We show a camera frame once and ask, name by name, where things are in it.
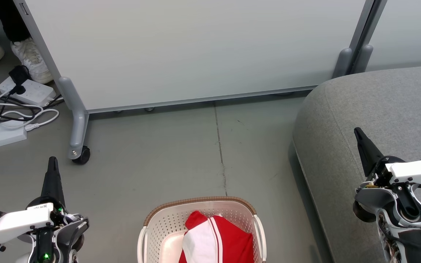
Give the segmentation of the narrow white partition panel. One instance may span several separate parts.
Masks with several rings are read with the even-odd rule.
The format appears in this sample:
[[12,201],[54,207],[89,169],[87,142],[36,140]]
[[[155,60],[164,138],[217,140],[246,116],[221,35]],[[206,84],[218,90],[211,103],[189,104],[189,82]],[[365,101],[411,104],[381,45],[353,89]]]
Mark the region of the narrow white partition panel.
[[351,73],[421,66],[421,0],[375,0]]

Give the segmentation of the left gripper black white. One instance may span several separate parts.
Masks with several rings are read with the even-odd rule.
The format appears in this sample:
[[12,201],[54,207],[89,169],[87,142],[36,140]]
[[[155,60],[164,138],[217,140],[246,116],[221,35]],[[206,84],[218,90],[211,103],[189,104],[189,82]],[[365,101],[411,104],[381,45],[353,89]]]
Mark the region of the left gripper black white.
[[19,239],[32,245],[33,250],[68,250],[68,238],[61,230],[68,226],[65,197],[57,158],[48,160],[41,196],[25,210],[0,211],[0,250],[5,243]]

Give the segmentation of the red and white garment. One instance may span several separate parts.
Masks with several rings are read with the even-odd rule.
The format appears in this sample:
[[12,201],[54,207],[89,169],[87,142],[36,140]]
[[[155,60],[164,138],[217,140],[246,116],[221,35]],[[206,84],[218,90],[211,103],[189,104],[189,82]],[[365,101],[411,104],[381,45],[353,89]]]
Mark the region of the red and white garment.
[[192,212],[179,263],[254,263],[253,235],[220,215]]

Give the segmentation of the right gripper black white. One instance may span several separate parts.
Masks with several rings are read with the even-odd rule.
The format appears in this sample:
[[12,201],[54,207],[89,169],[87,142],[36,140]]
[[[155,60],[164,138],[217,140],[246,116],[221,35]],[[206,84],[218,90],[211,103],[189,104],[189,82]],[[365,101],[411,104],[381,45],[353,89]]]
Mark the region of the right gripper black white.
[[354,128],[354,135],[366,182],[383,188],[402,183],[421,188],[421,160],[406,162],[395,156],[384,156],[360,127]]

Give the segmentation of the black plug adapter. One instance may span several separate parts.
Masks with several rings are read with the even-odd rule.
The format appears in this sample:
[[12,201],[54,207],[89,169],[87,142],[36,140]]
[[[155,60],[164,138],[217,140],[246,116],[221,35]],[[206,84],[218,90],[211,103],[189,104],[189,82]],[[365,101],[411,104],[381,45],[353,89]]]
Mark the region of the black plug adapter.
[[28,68],[25,65],[17,65],[9,72],[9,75],[15,84],[15,86],[10,90],[10,95],[24,94],[26,89],[23,86],[23,83],[25,83],[27,80],[32,80]]

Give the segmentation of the black caster wheel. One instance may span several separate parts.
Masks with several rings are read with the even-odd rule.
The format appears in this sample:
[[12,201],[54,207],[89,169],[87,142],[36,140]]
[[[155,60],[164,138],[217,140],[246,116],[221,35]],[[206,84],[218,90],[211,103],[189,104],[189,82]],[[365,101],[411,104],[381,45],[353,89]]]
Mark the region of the black caster wheel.
[[90,159],[90,149],[87,146],[83,146],[80,156],[73,159],[72,162],[78,165],[85,165]]

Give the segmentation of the person leg black trousers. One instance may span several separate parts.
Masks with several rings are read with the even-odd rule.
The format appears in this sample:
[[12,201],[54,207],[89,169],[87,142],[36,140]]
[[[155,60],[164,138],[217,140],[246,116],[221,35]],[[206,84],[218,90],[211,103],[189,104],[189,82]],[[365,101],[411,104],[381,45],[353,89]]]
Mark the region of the person leg black trousers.
[[13,0],[0,0],[0,21],[6,37],[12,43],[31,37]]

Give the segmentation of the large white partition panel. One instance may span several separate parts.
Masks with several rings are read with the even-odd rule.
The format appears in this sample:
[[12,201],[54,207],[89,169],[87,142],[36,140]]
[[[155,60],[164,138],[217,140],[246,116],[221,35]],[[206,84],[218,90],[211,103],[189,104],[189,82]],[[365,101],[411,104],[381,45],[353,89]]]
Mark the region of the large white partition panel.
[[13,0],[72,112],[311,90],[350,72],[375,0]]

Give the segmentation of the white power strip with plugs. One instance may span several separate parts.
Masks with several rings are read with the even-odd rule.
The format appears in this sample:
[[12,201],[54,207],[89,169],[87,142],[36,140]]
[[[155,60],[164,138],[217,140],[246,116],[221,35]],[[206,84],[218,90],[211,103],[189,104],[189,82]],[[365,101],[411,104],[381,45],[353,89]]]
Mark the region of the white power strip with plugs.
[[15,93],[10,95],[10,98],[25,104],[45,107],[57,96],[52,87],[32,80],[25,81],[22,86],[25,88],[25,92],[21,95]]

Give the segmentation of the white perforated laundry basket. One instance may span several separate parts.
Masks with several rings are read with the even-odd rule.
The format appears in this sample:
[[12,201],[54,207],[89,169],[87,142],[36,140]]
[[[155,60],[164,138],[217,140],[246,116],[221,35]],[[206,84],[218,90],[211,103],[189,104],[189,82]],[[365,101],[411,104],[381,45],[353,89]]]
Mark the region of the white perforated laundry basket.
[[194,211],[220,215],[253,235],[254,263],[267,263],[267,242],[256,209],[237,197],[200,197],[162,204],[144,221],[137,242],[138,263],[179,263],[185,222]]

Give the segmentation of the grey fabric sofa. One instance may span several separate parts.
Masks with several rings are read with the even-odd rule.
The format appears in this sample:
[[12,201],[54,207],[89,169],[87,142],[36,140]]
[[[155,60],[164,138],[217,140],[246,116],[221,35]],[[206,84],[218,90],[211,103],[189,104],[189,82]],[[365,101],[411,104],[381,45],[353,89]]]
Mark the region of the grey fabric sofa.
[[307,95],[293,130],[334,263],[385,263],[376,225],[352,210],[355,188],[365,181],[356,127],[383,155],[421,160],[421,67],[326,81]]

